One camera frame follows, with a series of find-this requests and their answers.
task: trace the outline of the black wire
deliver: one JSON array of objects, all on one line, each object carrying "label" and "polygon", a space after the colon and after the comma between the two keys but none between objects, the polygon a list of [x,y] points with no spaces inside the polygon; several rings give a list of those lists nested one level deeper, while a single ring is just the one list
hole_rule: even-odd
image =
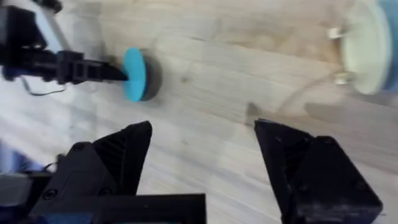
[{"label": "black wire", "polygon": [[42,170],[43,170],[44,172],[47,172],[48,169],[50,168],[50,166],[52,166],[52,165],[54,165],[54,164],[56,164],[56,162],[53,162],[53,163],[48,164],[47,166],[43,167]]},{"label": "black wire", "polygon": [[21,80],[22,80],[22,84],[23,84],[25,90],[26,90],[30,95],[32,95],[32,96],[47,96],[47,95],[49,95],[49,94],[61,93],[61,92],[65,91],[65,90],[67,90],[67,86],[64,85],[64,86],[63,86],[63,90],[51,91],[51,92],[49,92],[49,93],[34,93],[34,92],[32,92],[32,90],[30,89],[30,86],[29,86],[29,84],[28,84],[26,78],[23,77],[23,76],[21,76]]}]

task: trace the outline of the blue round object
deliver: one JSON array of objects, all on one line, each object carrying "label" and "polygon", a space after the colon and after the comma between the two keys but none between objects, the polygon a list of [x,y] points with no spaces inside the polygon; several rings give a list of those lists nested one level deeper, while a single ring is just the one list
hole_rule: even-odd
[{"label": "blue round object", "polygon": [[383,89],[398,91],[398,2],[396,0],[380,0],[378,3],[387,17],[392,38],[390,72]]},{"label": "blue round object", "polygon": [[124,54],[123,72],[129,78],[123,83],[125,96],[130,101],[140,101],[145,93],[147,77],[144,57],[139,49],[130,48]]}]

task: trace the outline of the wood grain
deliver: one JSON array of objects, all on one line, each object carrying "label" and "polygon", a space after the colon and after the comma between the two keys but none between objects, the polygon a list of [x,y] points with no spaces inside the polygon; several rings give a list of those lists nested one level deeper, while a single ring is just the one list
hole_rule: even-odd
[{"label": "wood grain", "polygon": [[64,1],[57,18],[74,50],[120,62],[128,47],[145,49],[160,64],[162,88],[130,103],[118,84],[34,98],[19,81],[1,81],[0,135],[45,164],[76,141],[149,120],[140,194],[205,192],[209,223],[280,223],[252,130],[254,119],[273,119],[337,138],[384,202],[377,222],[396,223],[398,98],[362,96],[330,78],[341,67],[326,30],[351,2]]}]

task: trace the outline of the white lid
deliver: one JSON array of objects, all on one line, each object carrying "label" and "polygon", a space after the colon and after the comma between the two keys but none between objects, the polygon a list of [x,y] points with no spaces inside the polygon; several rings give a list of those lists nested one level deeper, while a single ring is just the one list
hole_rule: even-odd
[{"label": "white lid", "polygon": [[364,94],[382,90],[389,74],[392,40],[387,18],[372,0],[357,1],[348,14],[341,55],[354,87]]}]

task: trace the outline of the blue disc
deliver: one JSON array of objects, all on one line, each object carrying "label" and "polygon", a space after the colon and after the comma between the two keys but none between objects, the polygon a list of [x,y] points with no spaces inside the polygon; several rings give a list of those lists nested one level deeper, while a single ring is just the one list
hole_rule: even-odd
[{"label": "blue disc", "polygon": [[139,49],[130,48],[124,54],[123,72],[129,80],[123,83],[124,94],[130,101],[140,101],[146,89],[146,68]]}]

